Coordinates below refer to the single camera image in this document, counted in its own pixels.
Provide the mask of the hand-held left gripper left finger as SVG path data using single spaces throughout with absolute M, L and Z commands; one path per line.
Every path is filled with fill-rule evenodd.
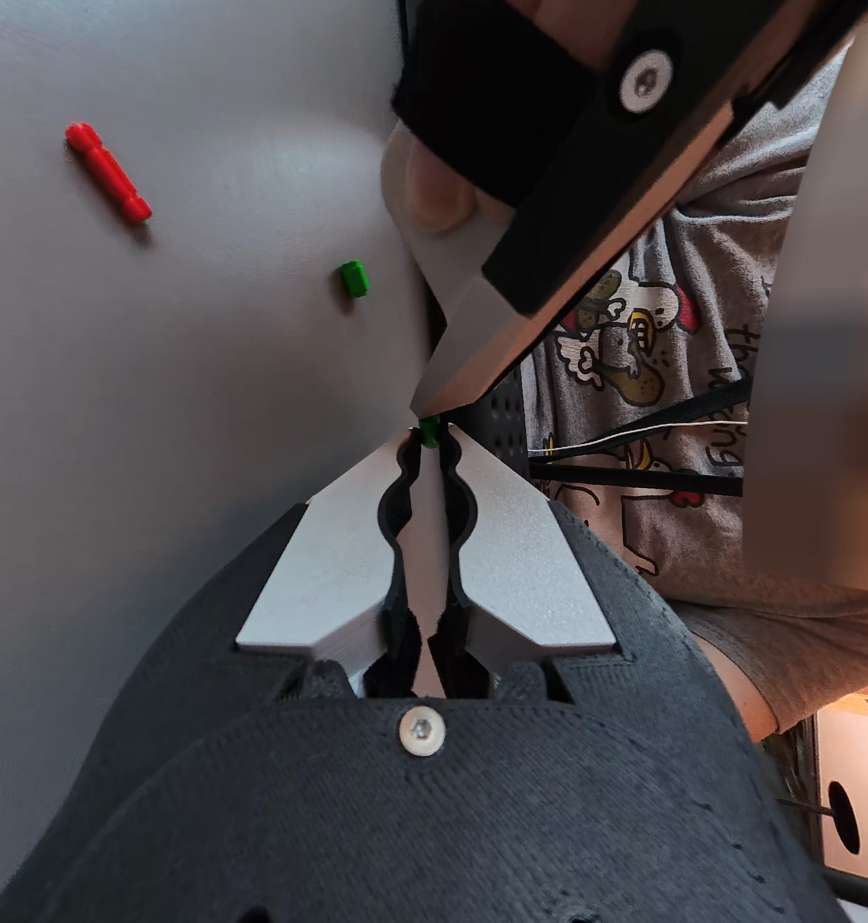
M 412 515 L 421 438 L 405 429 L 315 494 L 236 636 L 244 652 L 335 661 L 358 697 L 408 622 L 397 537 Z

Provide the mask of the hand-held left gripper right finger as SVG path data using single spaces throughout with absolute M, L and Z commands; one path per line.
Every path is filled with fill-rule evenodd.
M 428 648 L 445 696 L 486 698 L 516 663 L 613 652 L 546 497 L 457 425 L 439 441 L 448 583 Z

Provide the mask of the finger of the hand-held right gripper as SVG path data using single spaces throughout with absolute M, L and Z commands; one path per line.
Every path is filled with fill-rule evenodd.
M 694 174 L 729 127 L 731 107 L 723 106 L 601 243 L 578 258 L 561 283 L 532 317 L 515 310 L 511 299 L 523 284 L 511 283 L 501 294 L 482 269 L 511 225 L 513 211 L 495 204 L 473 214 L 448 232 L 424 230 L 404 196 L 404 238 L 447 319 L 447 326 L 412 398 L 420 418 L 447 412 L 484 396 L 529 353 L 558 312 L 595 280 L 611 261 L 663 211 Z

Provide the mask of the red lego pin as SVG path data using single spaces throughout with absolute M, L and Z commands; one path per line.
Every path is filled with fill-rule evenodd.
M 69 125 L 65 138 L 122 218 L 131 225 L 141 225 L 151 218 L 151 208 L 90 125 Z

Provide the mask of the person's left forearm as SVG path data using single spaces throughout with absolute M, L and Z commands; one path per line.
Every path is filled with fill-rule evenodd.
M 726 687 L 751 741 L 759 743 L 777 733 L 778 721 L 774 711 L 751 679 L 715 645 L 697 635 L 694 635 L 694 640 Z

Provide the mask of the person's right hand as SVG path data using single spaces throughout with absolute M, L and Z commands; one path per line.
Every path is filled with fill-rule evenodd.
M 420 3 L 393 107 L 421 227 L 445 232 L 477 206 L 520 206 L 596 96 L 635 6 Z

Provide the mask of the grey printed t-shirt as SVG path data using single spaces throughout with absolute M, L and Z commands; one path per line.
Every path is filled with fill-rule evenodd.
M 717 154 L 527 357 L 532 452 L 590 441 L 754 374 L 774 271 L 839 52 Z M 742 501 L 544 483 L 740 667 L 778 733 L 868 686 L 868 592 L 749 571 Z

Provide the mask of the pale panel with round hole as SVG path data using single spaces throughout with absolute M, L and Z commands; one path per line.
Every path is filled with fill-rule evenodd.
M 829 868 L 868 879 L 868 699 L 816 714 L 821 851 Z

